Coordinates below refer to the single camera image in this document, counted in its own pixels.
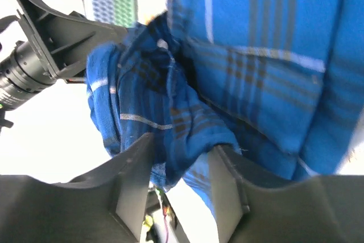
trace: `blue plaid shirt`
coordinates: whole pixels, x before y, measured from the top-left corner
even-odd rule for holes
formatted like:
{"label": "blue plaid shirt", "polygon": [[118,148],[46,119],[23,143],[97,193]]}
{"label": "blue plaid shirt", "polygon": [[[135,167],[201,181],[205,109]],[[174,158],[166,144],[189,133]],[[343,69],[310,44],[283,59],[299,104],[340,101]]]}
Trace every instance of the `blue plaid shirt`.
{"label": "blue plaid shirt", "polygon": [[364,0],[168,0],[87,65],[111,155],[155,134],[152,181],[182,176],[212,209],[206,153],[237,153],[292,180],[332,174],[361,141]]}

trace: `black mount arm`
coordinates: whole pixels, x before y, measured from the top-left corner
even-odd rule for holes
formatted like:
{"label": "black mount arm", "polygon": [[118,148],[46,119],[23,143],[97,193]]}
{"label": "black mount arm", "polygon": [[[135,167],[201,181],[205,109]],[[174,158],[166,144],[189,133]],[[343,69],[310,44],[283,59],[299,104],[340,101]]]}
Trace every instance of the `black mount arm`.
{"label": "black mount arm", "polygon": [[42,0],[17,1],[23,14],[0,19],[0,33],[18,21],[28,41],[17,42],[11,55],[0,61],[2,111],[20,107],[57,79],[84,83],[90,51],[105,42],[119,43],[127,34],[124,27],[90,21],[75,11],[65,15]]}

